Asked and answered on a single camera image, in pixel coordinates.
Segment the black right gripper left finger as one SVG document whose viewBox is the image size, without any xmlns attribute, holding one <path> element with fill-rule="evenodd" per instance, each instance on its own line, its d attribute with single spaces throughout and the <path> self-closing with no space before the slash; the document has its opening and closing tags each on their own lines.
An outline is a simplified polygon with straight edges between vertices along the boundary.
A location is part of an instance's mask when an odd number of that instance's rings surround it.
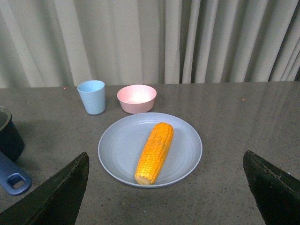
<svg viewBox="0 0 300 225">
<path fill-rule="evenodd" d="M 1 212 L 2 225 L 73 225 L 86 191 L 89 156 L 78 155 L 23 199 Z"/>
</svg>

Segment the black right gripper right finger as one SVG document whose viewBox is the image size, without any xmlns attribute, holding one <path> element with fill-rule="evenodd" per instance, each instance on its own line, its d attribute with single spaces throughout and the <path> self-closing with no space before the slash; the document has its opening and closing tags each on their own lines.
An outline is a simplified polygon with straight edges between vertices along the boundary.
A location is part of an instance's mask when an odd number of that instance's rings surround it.
<svg viewBox="0 0 300 225">
<path fill-rule="evenodd" d="M 300 181 L 249 150 L 243 168 L 265 224 L 298 225 Z"/>
</svg>

